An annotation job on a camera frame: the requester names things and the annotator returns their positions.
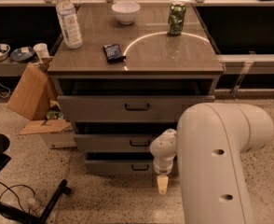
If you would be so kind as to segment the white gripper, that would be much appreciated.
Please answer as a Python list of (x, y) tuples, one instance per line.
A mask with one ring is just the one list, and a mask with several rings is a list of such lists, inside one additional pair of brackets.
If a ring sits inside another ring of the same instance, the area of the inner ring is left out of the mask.
[(171, 172), (173, 161), (176, 156), (176, 131), (168, 129), (152, 141), (150, 152), (153, 155), (153, 167), (158, 174), (158, 193), (166, 194), (169, 178), (167, 175)]

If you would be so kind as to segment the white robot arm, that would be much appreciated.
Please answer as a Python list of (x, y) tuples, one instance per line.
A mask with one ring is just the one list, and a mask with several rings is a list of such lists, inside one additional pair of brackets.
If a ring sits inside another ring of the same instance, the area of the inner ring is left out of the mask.
[(264, 147), (273, 135), (271, 116), (258, 106), (193, 105), (176, 129), (150, 145), (158, 191), (166, 192), (177, 165), (185, 224), (254, 224), (240, 154)]

